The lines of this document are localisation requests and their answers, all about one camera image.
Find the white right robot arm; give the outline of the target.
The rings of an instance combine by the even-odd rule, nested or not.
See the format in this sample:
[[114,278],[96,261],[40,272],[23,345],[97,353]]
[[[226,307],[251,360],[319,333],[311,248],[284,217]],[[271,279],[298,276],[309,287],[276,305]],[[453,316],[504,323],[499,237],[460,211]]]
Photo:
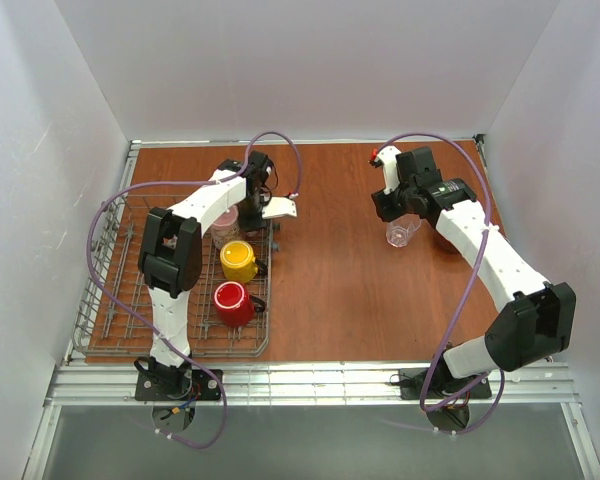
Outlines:
[[568,348],[574,290],[550,282],[524,261],[488,221],[469,185],[443,178],[430,148],[401,152],[387,146],[370,163],[382,169],[385,180],[372,195],[378,216],[390,222],[412,214],[427,221],[478,268],[498,312],[485,334],[442,353],[431,379],[434,389],[458,391],[480,374],[513,372]]

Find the dark red mug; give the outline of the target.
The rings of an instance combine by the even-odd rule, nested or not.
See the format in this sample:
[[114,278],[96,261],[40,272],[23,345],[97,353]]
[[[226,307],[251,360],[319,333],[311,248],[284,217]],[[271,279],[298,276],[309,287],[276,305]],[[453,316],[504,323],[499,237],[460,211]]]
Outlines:
[[435,230],[433,232],[434,243],[438,249],[448,254],[459,255],[460,251],[454,246],[454,244],[447,240],[440,232]]

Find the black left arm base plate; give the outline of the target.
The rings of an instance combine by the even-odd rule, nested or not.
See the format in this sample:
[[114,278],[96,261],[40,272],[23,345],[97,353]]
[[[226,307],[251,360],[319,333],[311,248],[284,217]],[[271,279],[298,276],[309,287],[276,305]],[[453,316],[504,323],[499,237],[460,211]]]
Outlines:
[[184,402],[191,399],[219,401],[221,392],[219,381],[199,369],[177,374],[175,381],[169,381],[153,373],[140,372],[134,399],[147,402]]

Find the yellow mug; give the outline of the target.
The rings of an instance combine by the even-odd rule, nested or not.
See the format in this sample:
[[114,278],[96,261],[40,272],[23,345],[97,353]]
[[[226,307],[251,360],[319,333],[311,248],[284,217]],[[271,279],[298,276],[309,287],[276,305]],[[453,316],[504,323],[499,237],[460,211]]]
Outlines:
[[224,276],[229,281],[246,284],[258,276],[267,276],[268,267],[254,253],[253,247],[244,240],[227,242],[220,251]]

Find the pink ghost pattern mug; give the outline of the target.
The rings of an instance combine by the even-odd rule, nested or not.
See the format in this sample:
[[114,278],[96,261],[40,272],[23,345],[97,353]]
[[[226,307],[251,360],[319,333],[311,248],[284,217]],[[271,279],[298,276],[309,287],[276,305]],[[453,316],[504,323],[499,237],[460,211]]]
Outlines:
[[239,226],[239,209],[231,206],[210,227],[211,238],[214,246],[220,251],[223,246],[234,240],[241,240],[242,234]]

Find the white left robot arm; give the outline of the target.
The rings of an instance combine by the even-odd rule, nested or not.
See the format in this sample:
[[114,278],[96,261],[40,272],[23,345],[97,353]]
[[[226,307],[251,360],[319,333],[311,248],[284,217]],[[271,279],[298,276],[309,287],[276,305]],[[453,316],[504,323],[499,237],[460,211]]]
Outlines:
[[149,357],[135,366],[168,398],[183,397],[189,386],[188,302],[202,273],[203,237],[232,207],[240,233],[264,229],[263,196],[274,172],[262,152],[249,153],[244,163],[227,159],[185,200],[148,213],[138,267],[151,300],[153,340]]

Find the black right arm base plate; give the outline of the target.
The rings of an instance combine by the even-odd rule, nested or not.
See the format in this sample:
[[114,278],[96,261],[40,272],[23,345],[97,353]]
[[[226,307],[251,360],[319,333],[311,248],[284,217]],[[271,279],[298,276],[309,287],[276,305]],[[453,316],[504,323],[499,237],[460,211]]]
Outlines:
[[[392,385],[397,385],[400,388],[400,398],[402,400],[418,400],[420,398],[426,372],[426,369],[401,368],[392,377],[390,383]],[[451,379],[447,383],[444,383],[434,376],[427,392],[426,399],[441,400],[446,398],[464,388],[475,378],[476,376],[466,379]],[[489,380],[483,379],[469,390],[468,393],[471,399],[490,399],[492,397],[492,391]]]

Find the clear glass cup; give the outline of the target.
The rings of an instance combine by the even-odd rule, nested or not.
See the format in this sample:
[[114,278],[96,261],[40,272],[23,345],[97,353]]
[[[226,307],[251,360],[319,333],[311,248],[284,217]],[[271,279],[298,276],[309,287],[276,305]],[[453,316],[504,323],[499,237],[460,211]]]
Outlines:
[[386,240],[389,245],[406,247],[421,226],[422,220],[417,215],[404,215],[387,225]]

